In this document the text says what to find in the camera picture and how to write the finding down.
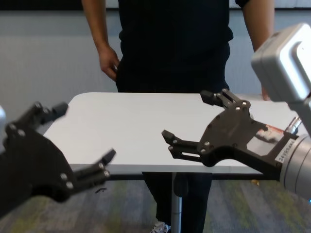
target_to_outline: hand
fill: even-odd
[[[110,46],[99,50],[99,62],[101,70],[113,81],[116,81],[120,61],[116,52]]]
[[[266,89],[264,89],[263,86],[261,86],[261,93],[262,93],[263,100],[270,100],[268,92],[266,91]]]

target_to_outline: sneaker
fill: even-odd
[[[150,233],[169,233],[171,232],[171,227],[166,225],[164,222],[157,222]]]

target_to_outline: metal table pole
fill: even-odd
[[[174,180],[176,173],[172,175],[172,229],[171,233],[181,232],[181,210],[182,210],[182,198],[177,196],[174,192]]]

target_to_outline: person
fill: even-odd
[[[254,50],[274,30],[273,0],[236,0]],[[82,0],[102,71],[119,92],[214,93],[229,89],[229,0],[119,0],[123,57],[119,61],[107,35],[105,1]],[[262,96],[268,96],[262,89]],[[159,221],[152,233],[165,233],[171,221],[171,173],[143,173]],[[187,174],[183,233],[202,233],[211,174]]]

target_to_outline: gray carpet floor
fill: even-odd
[[[144,181],[111,181],[64,204],[38,197],[0,221],[0,233],[148,233],[156,205]],[[311,233],[311,204],[277,182],[213,181],[204,233]]]

